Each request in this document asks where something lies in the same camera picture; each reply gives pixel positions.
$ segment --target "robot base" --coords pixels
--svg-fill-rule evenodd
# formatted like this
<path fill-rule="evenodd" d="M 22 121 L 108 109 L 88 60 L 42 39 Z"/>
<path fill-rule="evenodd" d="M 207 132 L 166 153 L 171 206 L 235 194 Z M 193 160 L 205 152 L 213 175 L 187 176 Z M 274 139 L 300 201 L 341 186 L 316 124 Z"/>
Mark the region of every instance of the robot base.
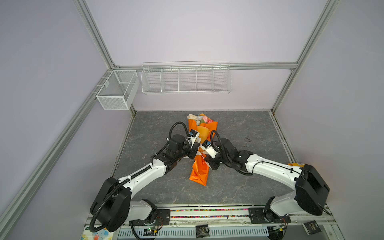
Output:
<path fill-rule="evenodd" d="M 249 218 L 251 219 L 251 223 L 270 223 L 267 219 L 265 219 L 264 207 L 250 207 L 249 210 Z M 282 216 L 273 221 L 273 223 L 290 223 L 291 218 L 289 215 Z"/>
<path fill-rule="evenodd" d="M 144 220 L 134 220 L 132 221 L 134 226 L 145 226 L 145 225 L 161 225 L 162 219 L 163 218 L 164 222 L 163 225 L 169 225 L 169 219 L 170 219 L 170 210 L 169 209 L 156 209 L 155 212 L 155 223 L 147 223 Z"/>

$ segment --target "gray marble surface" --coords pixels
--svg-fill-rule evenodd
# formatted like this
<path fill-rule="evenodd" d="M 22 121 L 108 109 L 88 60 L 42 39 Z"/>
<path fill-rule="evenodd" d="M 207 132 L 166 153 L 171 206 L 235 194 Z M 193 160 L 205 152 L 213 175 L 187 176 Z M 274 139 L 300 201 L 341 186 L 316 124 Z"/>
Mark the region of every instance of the gray marble surface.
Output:
<path fill-rule="evenodd" d="M 169 128 L 177 121 L 187 125 L 188 114 L 204 113 L 218 121 L 217 131 L 238 149 L 252 151 L 264 158 L 287 163 L 288 158 L 267 111 L 175 111 L 137 112 L 129 133 L 115 178 L 120 178 L 148 164 L 168 137 Z M 185 135 L 178 125 L 173 134 Z M 265 204 L 269 197 L 280 196 L 291 189 L 260 175 L 244 176 L 221 165 L 210 170 L 207 186 L 190 181 L 194 160 L 182 159 L 177 166 L 138 192 L 133 200 L 147 198 L 155 204 Z"/>

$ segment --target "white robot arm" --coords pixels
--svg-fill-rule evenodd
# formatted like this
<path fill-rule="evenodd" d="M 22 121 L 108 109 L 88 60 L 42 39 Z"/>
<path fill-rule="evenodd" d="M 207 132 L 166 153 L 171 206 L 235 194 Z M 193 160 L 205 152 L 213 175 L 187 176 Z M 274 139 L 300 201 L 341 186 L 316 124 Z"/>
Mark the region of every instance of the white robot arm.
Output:
<path fill-rule="evenodd" d="M 189 141 L 182 135 L 170 137 L 172 129 L 177 124 L 184 126 Z M 262 211 L 250 213 L 251 221 L 278 223 L 286 214 L 302 210 L 314 215 L 322 214 L 329 188 L 312 166 L 289 166 L 264 159 L 247 150 L 237 151 L 229 140 L 221 139 L 216 131 L 213 132 L 219 140 L 216 146 L 207 140 L 201 145 L 201 148 L 208 153 L 205 161 L 213 170 L 225 164 L 241 174 L 260 174 L 293 189 L 291 193 L 283 196 L 271 197 Z M 131 202 L 131 199 L 150 182 L 172 170 L 183 157 L 193 159 L 200 146 L 195 142 L 198 136 L 198 132 L 194 130 L 188 132 L 184 123 L 177 122 L 170 130 L 167 144 L 152 156 L 151 163 L 120 179 L 108 178 L 91 206 L 90 212 L 93 218 L 90 231 L 96 232 L 106 227 L 113 232 L 125 221 L 131 220 L 153 223 L 156 206 L 147 199 L 139 202 Z M 102 226 L 94 227 L 96 219 Z"/>

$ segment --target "wire basket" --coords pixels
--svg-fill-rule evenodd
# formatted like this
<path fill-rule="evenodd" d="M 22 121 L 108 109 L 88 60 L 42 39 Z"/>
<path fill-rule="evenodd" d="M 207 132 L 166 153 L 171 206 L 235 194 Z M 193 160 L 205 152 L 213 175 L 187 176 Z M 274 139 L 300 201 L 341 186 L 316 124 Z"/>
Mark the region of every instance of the wire basket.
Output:
<path fill-rule="evenodd" d="M 96 97 L 105 110 L 129 110 L 139 88 L 134 70 L 113 70 Z"/>
<path fill-rule="evenodd" d="M 229 93 L 232 78 L 229 64 L 144 67 L 141 76 L 145 94 Z"/>

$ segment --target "black cable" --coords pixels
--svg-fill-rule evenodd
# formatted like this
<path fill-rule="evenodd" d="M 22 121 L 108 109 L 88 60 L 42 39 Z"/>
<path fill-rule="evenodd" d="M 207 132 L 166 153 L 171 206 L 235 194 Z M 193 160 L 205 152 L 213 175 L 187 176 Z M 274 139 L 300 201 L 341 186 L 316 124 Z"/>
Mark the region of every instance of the black cable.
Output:
<path fill-rule="evenodd" d="M 134 179 L 135 177 L 137 177 L 138 175 L 144 173 L 145 171 L 147 171 L 148 169 L 150 169 L 151 166 L 147 166 L 146 168 L 144 168 L 143 170 L 133 174 L 131 176 L 131 179 Z M 111 192 L 109 192 L 105 198 L 103 199 L 103 201 L 101 202 L 100 206 L 98 207 L 98 209 L 96 210 L 96 212 L 93 214 L 92 216 L 92 219 L 91 219 L 91 222 L 89 223 L 89 231 L 90 232 L 97 232 L 97 231 L 100 231 L 101 229 L 104 228 L 103 225 L 95 228 L 94 227 L 94 224 L 96 222 L 96 219 L 97 217 L 99 216 L 100 212 L 101 212 L 101 209 L 105 206 L 105 204 L 112 198 L 113 195 L 115 195 L 117 193 L 118 190 L 120 190 L 120 188 L 126 184 L 127 182 L 129 182 L 131 179 L 127 178 L 126 180 L 122 181 L 121 183 L 119 183 L 114 189 L 112 189 Z"/>
<path fill-rule="evenodd" d="M 328 214 L 329 216 L 332 216 L 332 214 L 330 214 L 327 210 L 325 210 L 325 208 L 323 208 L 320 204 L 319 204 L 319 206 L 323 209 L 323 211 L 326 213 L 326 214 Z"/>
<path fill-rule="evenodd" d="M 172 125 L 172 127 L 171 127 L 170 130 L 169 130 L 168 139 L 171 139 L 173 129 L 175 128 L 175 126 L 177 126 L 177 125 L 179 125 L 179 124 L 183 125 L 184 130 L 185 130 L 185 133 L 186 133 L 186 135 L 187 135 L 187 137 L 188 137 L 189 132 L 188 132 L 187 126 L 186 126 L 183 122 L 176 122 L 176 123 L 174 123 L 174 124 Z M 155 153 L 154 155 L 151 156 L 151 162 L 152 162 L 152 163 L 153 163 L 153 158 L 154 158 L 156 155 L 160 154 L 162 151 L 164 151 L 164 149 L 168 146 L 168 144 L 169 144 L 169 141 L 167 141 L 166 144 L 165 144 L 165 145 L 164 145 L 164 146 L 163 146 L 157 153 Z M 192 140 L 191 140 L 190 138 L 189 138 L 189 144 L 192 145 Z"/>
<path fill-rule="evenodd" d="M 238 170 L 238 169 L 235 169 L 238 173 L 240 173 L 240 174 L 243 174 L 243 175 L 246 175 L 246 176 L 251 176 L 252 175 L 252 173 L 250 173 L 250 172 L 244 172 L 244 171 L 241 171 L 241 170 Z"/>
<path fill-rule="evenodd" d="M 136 238 L 137 240 L 142 240 L 142 239 L 137 235 L 135 229 L 133 228 L 133 222 L 132 222 L 132 221 L 129 221 L 129 224 L 131 225 L 132 233 L 133 233 L 133 235 L 135 236 L 135 238 Z"/>
<path fill-rule="evenodd" d="M 265 161 L 261 161 L 261 162 L 257 162 L 254 166 L 253 166 L 253 168 L 252 168 L 252 174 L 253 174 L 253 169 L 255 168 L 255 166 L 257 165 L 257 164 L 259 164 L 259 163 L 269 163 L 269 164 L 273 164 L 273 165 L 276 165 L 276 166 L 278 166 L 278 167 L 282 167 L 282 168 L 285 168 L 285 169 L 287 169 L 287 170 L 289 170 L 289 171 L 292 171 L 292 172 L 295 172 L 295 173 L 297 173 L 299 176 L 301 176 L 302 178 L 304 178 L 299 172 L 297 172 L 297 171 L 295 171 L 295 170 L 293 170 L 293 169 L 291 169 L 291 168 L 287 168 L 287 167 L 283 167 L 283 166 L 280 166 L 280 165 L 278 165 L 278 164 L 274 164 L 274 163 L 272 163 L 272 162 L 265 162 Z"/>
<path fill-rule="evenodd" d="M 220 146 L 221 146 L 221 149 L 223 149 L 223 152 L 221 152 L 220 149 L 217 146 L 215 146 L 214 143 L 213 143 L 213 134 L 214 133 L 216 134 L 217 139 L 220 142 Z M 211 144 L 212 144 L 212 147 L 214 148 L 214 150 L 217 151 L 217 152 L 220 152 L 222 154 L 223 160 L 224 160 L 224 157 L 225 157 L 230 164 L 233 164 L 232 159 L 225 154 L 224 145 L 223 145 L 223 142 L 221 141 L 221 138 L 220 138 L 220 135 L 218 134 L 218 132 L 216 130 L 212 130 L 210 137 L 211 137 Z M 228 166 L 225 162 L 224 162 L 224 164 L 227 167 L 233 168 L 232 166 Z"/>
<path fill-rule="evenodd" d="M 188 131 L 188 128 L 187 128 L 187 126 L 185 125 L 185 123 L 183 123 L 183 122 L 175 122 L 175 123 L 172 125 L 172 127 L 170 128 L 170 130 L 169 130 L 168 139 L 171 139 L 173 129 L 175 128 L 175 126 L 177 126 L 177 125 L 179 125 L 179 124 L 183 125 L 184 130 L 185 130 L 185 134 L 187 135 L 187 137 L 189 137 L 189 131 Z M 189 147 L 191 148 L 191 147 L 192 147 L 192 140 L 191 140 L 191 138 L 188 138 L 188 141 L 189 141 Z"/>
<path fill-rule="evenodd" d="M 284 223 L 285 223 L 285 232 L 284 232 L 283 237 L 282 237 L 281 239 L 284 238 L 284 236 L 285 236 L 285 234 L 287 233 L 287 230 L 288 230 L 288 223 L 285 222 L 284 218 L 282 218 L 282 220 L 283 220 Z"/>

